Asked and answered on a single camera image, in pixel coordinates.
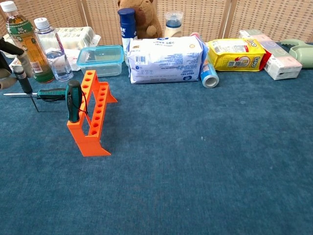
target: brown teddy bear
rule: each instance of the brown teddy bear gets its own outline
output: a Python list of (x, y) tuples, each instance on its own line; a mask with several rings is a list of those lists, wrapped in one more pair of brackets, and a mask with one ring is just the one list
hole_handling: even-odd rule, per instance
[(120, 9), (133, 8), (138, 39), (161, 38), (162, 28), (157, 18), (157, 12), (152, 5), (153, 0), (118, 0)]

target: water bottle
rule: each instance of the water bottle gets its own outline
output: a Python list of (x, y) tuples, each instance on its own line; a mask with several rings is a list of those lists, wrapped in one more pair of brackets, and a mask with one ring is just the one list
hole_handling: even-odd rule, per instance
[(68, 81), (73, 78), (73, 72), (67, 60), (67, 55), (55, 30), (46, 18), (34, 20), (35, 34), (42, 51), (46, 55), (52, 72), (58, 81)]
[(120, 17), (125, 63), (128, 66), (127, 46), (131, 38), (137, 39), (135, 10), (132, 8), (122, 8), (118, 10), (118, 14)]
[(165, 14), (166, 28), (164, 32), (165, 38), (182, 36), (182, 17), (184, 13), (181, 11), (172, 11)]
[(31, 22), (18, 12), (13, 1), (0, 2), (6, 14), (6, 28), (14, 44), (22, 48), (29, 59), (34, 71), (34, 78), (40, 83), (54, 80), (53, 72), (36, 42), (34, 27)]

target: woven screen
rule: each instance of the woven screen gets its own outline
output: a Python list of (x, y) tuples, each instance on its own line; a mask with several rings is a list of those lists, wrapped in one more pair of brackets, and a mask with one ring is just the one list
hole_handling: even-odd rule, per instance
[(226, 0), (157, 0), (157, 12), (163, 31), (164, 14), (178, 10), (184, 12), (183, 36), (192, 32), (200, 33), (204, 41), (217, 39)]
[(3, 18), (0, 15), (0, 36), (3, 36), (4, 34), (6, 34), (6, 28), (5, 28), (5, 22), (3, 20)]
[(99, 45), (122, 44), (117, 0), (86, 0), (91, 27), (101, 36)]
[(237, 0), (229, 38), (241, 29), (258, 29), (275, 41), (308, 41), (313, 32), (312, 0)]
[(14, 3), (32, 24), (35, 18), (46, 17), (54, 27), (85, 26), (76, 0), (14, 0)]

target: yellow detergent bag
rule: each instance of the yellow detergent bag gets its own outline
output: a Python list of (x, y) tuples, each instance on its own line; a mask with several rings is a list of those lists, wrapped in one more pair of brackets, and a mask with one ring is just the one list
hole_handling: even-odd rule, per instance
[(216, 39), (207, 43), (219, 71), (260, 71), (270, 57), (255, 39)]

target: orange test tube rack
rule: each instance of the orange test tube rack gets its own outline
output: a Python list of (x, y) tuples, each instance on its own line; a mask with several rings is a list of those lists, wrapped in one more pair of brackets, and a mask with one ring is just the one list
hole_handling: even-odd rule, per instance
[[(90, 119), (88, 115), (80, 111), (79, 121), (68, 121), (67, 127), (84, 157), (111, 155), (111, 153), (102, 148), (100, 137), (107, 103), (116, 103), (117, 100), (111, 95), (109, 84), (107, 82), (99, 82), (95, 70), (86, 71), (81, 87), (86, 96), (87, 104), (89, 104), (91, 93), (94, 95), (96, 102), (92, 118)], [(86, 110), (84, 97), (82, 98), (80, 109)], [(88, 135), (85, 135), (82, 129), (85, 118), (89, 124)]]

